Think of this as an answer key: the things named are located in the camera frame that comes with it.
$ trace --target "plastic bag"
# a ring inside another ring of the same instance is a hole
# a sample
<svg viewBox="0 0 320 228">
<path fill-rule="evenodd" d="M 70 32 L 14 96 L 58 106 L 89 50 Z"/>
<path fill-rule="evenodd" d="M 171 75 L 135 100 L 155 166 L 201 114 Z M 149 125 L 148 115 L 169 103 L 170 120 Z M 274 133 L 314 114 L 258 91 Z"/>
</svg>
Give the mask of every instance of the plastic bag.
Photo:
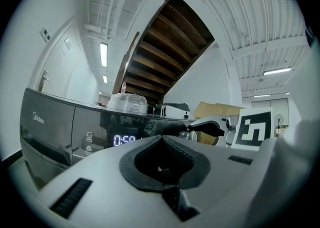
<svg viewBox="0 0 320 228">
<path fill-rule="evenodd" d="M 108 102 L 108 108 L 146 114 L 147 100 L 144 96 L 129 93 L 112 94 Z"/>
</svg>

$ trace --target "midea logo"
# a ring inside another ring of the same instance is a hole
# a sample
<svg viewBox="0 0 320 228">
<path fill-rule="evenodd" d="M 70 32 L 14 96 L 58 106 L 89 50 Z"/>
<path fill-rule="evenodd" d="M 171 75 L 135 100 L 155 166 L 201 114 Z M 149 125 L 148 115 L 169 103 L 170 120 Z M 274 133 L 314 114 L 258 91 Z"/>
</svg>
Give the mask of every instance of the midea logo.
<svg viewBox="0 0 320 228">
<path fill-rule="evenodd" d="M 44 123 L 44 120 L 42 118 L 40 118 L 35 111 L 33 112 L 32 117 L 35 121 L 38 121 L 42 124 Z"/>
</svg>

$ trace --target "white door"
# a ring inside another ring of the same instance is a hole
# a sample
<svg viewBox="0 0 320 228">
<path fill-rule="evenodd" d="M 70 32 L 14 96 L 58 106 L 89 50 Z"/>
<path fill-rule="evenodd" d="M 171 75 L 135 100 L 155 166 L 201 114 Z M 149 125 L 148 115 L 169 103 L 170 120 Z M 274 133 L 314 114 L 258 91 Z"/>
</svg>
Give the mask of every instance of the white door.
<svg viewBox="0 0 320 228">
<path fill-rule="evenodd" d="M 53 47 L 44 64 L 41 78 L 44 71 L 47 70 L 45 73 L 47 79 L 42 80 L 43 86 L 39 90 L 43 93 L 66 98 L 72 73 L 80 55 L 82 53 L 78 38 L 74 26 L 71 25 Z"/>
</svg>

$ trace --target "wooden staircase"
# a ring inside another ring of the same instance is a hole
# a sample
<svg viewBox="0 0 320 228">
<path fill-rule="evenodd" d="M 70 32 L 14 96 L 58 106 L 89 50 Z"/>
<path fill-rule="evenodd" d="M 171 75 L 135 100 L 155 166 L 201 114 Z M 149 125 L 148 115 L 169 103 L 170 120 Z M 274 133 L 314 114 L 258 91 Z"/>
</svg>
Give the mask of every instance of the wooden staircase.
<svg viewBox="0 0 320 228">
<path fill-rule="evenodd" d="M 121 85 L 125 81 L 127 92 L 156 105 L 213 41 L 206 25 L 183 0 L 168 0 L 142 34 Z"/>
</svg>

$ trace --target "black sticker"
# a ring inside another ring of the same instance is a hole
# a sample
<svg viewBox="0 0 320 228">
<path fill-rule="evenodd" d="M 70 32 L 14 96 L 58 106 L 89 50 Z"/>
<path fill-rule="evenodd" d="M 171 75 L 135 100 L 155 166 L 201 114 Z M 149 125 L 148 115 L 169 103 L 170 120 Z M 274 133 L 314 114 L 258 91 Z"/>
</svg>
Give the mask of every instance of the black sticker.
<svg viewBox="0 0 320 228">
<path fill-rule="evenodd" d="M 259 147 L 263 140 L 268 139 L 270 137 L 270 111 L 248 116 L 242 116 L 235 144 Z"/>
<path fill-rule="evenodd" d="M 154 128 L 155 122 L 149 121 L 148 124 L 145 126 L 145 130 L 152 130 Z"/>
</svg>

